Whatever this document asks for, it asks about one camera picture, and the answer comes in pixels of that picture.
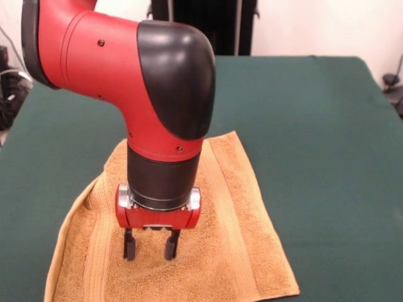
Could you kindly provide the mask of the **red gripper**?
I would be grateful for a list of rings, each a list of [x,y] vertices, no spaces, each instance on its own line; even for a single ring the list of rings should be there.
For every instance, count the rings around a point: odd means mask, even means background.
[[[167,228],[171,235],[167,238],[164,258],[176,257],[181,230],[192,229],[198,223],[202,208],[201,192],[194,187],[187,203],[175,210],[158,211],[139,206],[128,184],[119,184],[115,193],[115,215],[120,227],[126,228],[123,241],[123,258],[135,259],[136,241],[132,229]]]

